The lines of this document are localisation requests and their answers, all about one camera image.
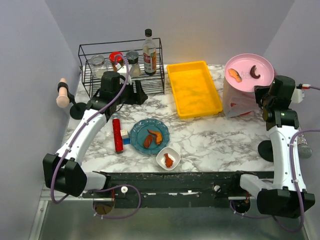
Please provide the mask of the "clear glass salt jar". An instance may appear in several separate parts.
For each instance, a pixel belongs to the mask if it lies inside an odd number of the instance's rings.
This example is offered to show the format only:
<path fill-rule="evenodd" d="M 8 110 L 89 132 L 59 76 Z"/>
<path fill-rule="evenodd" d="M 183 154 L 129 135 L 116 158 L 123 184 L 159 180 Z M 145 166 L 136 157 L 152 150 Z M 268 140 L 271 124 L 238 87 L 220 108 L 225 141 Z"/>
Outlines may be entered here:
<path fill-rule="evenodd" d="M 103 74 L 108 71 L 104 56 L 100 54 L 92 56 L 90 59 L 90 69 L 95 78 L 101 79 Z"/>

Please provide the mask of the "pink round plate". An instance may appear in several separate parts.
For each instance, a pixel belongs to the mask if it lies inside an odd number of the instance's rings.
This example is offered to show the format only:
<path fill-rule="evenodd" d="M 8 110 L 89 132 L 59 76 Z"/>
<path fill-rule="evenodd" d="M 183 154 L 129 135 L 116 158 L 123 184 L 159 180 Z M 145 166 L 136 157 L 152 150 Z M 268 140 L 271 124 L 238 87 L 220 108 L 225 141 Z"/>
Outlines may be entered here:
<path fill-rule="evenodd" d="M 244 53 L 232 57 L 226 63 L 224 76 L 236 90 L 253 93 L 255 86 L 269 86 L 274 79 L 275 71 L 264 57 Z"/>

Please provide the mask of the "red lid sauce jar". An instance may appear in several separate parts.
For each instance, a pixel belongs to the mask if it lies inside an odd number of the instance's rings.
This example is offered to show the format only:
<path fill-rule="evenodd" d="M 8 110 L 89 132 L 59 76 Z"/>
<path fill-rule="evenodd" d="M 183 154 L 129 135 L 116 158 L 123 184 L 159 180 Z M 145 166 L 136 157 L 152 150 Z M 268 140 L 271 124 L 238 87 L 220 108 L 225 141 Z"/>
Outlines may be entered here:
<path fill-rule="evenodd" d="M 109 61 L 115 72 L 120 70 L 124 66 L 123 54 L 119 51 L 114 51 L 109 55 Z"/>

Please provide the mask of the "teal glass plate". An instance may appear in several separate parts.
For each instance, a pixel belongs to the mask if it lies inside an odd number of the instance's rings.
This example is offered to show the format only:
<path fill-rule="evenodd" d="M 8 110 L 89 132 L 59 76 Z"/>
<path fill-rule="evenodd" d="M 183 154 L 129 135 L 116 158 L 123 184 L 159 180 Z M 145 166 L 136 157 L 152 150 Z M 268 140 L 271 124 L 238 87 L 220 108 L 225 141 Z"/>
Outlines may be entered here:
<path fill-rule="evenodd" d="M 157 144 L 157 135 L 151 132 L 161 134 L 162 141 Z M 147 118 L 137 122 L 130 130 L 130 144 L 136 151 L 144 155 L 158 154 L 170 141 L 170 133 L 168 127 L 160 120 L 154 118 Z M 144 146 L 146 138 L 152 136 L 153 139 L 148 145 Z"/>

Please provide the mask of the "grey cap salt grinder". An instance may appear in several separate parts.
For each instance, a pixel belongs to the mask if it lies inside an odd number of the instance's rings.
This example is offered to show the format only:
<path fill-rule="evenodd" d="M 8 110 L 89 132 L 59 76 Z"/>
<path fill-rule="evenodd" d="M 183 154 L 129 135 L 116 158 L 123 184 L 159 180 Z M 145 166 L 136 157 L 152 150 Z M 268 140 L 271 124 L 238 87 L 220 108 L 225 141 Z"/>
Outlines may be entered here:
<path fill-rule="evenodd" d="M 125 56 L 129 65 L 131 65 L 129 75 L 132 78 L 139 77 L 141 74 L 141 69 L 139 65 L 139 53 L 136 50 L 130 50 L 126 53 Z"/>

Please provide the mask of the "dark sauce glass bottle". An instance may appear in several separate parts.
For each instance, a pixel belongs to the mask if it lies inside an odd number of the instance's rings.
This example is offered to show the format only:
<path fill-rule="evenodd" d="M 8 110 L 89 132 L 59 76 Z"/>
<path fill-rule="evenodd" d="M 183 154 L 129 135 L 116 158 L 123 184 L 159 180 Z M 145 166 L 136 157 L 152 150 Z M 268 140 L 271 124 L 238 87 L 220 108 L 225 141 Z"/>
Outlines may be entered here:
<path fill-rule="evenodd" d="M 154 75 L 157 71 L 156 45 L 152 39 L 152 30 L 145 29 L 145 42 L 142 45 L 144 72 L 147 75 Z"/>

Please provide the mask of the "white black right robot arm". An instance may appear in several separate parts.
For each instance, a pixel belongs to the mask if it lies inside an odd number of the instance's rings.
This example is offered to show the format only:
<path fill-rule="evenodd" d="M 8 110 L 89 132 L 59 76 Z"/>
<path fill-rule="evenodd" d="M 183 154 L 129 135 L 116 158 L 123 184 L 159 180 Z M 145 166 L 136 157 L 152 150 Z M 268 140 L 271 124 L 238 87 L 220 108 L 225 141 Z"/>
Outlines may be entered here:
<path fill-rule="evenodd" d="M 253 174 L 242 174 L 239 186 L 256 198 L 261 214 L 296 219 L 315 204 L 307 192 L 298 151 L 299 119 L 290 109 L 292 97 L 302 85 L 287 76 L 277 75 L 270 86 L 255 86 L 255 99 L 266 123 L 269 148 L 274 163 L 273 183 Z"/>

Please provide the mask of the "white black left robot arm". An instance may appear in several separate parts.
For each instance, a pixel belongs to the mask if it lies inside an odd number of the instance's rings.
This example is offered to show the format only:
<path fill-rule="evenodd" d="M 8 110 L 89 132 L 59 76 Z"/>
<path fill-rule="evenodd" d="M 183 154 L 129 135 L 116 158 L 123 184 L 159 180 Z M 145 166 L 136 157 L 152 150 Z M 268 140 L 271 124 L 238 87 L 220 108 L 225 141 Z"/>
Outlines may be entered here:
<path fill-rule="evenodd" d="M 56 153 L 48 153 L 43 158 L 45 185 L 52 196 L 59 191 L 78 197 L 83 191 L 100 191 L 107 186 L 106 174 L 85 172 L 81 165 L 92 141 L 118 105 L 142 105 L 148 99 L 139 80 L 133 84 L 128 81 L 127 76 L 106 71 L 100 88 L 85 105 L 82 119 L 71 137 Z"/>

